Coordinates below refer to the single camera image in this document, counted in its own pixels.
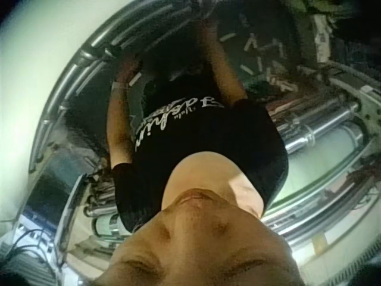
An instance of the t-shirt sleeve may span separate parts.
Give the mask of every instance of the t-shirt sleeve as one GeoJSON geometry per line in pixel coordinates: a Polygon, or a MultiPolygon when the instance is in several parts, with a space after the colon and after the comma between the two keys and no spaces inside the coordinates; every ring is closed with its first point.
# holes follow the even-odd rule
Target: t-shirt sleeve
{"type": "Polygon", "coordinates": [[[267,208],[288,175],[285,145],[264,106],[239,100],[231,109],[231,117],[235,161],[252,181],[267,208]]]}
{"type": "Polygon", "coordinates": [[[133,232],[155,216],[152,197],[139,172],[132,164],[116,165],[111,174],[115,184],[115,201],[124,227],[133,232]]]}

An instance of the white wall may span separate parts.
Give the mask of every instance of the white wall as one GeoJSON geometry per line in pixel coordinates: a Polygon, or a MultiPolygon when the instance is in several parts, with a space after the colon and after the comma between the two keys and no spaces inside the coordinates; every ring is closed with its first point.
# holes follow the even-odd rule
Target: white wall
{"type": "Polygon", "coordinates": [[[0,32],[0,238],[28,195],[29,156],[46,100],[73,54],[133,0],[29,0],[0,32]]]}

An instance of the hand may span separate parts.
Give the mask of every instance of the hand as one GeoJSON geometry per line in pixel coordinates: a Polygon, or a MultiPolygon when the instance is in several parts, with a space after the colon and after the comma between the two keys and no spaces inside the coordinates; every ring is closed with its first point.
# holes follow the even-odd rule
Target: hand
{"type": "Polygon", "coordinates": [[[139,60],[131,57],[125,58],[120,64],[120,69],[117,73],[115,81],[120,83],[127,83],[131,81],[135,76],[139,66],[139,60]]]}

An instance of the chrome cylinder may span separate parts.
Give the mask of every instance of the chrome cylinder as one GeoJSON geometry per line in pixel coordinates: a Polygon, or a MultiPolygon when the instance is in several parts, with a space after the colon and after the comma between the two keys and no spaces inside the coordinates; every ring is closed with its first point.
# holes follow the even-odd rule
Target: chrome cylinder
{"type": "Polygon", "coordinates": [[[358,103],[349,102],[346,106],[328,114],[317,122],[301,124],[300,131],[295,136],[289,139],[284,138],[288,154],[292,154],[306,146],[314,146],[317,138],[339,126],[341,123],[352,119],[357,110],[358,103]]]}

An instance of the bracelet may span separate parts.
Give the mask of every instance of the bracelet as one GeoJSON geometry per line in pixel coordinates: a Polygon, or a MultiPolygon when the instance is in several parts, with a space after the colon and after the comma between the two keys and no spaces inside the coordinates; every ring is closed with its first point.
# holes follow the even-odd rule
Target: bracelet
{"type": "Polygon", "coordinates": [[[113,82],[113,85],[111,87],[111,91],[114,89],[124,89],[127,90],[127,84],[121,83],[121,82],[113,82]]]}

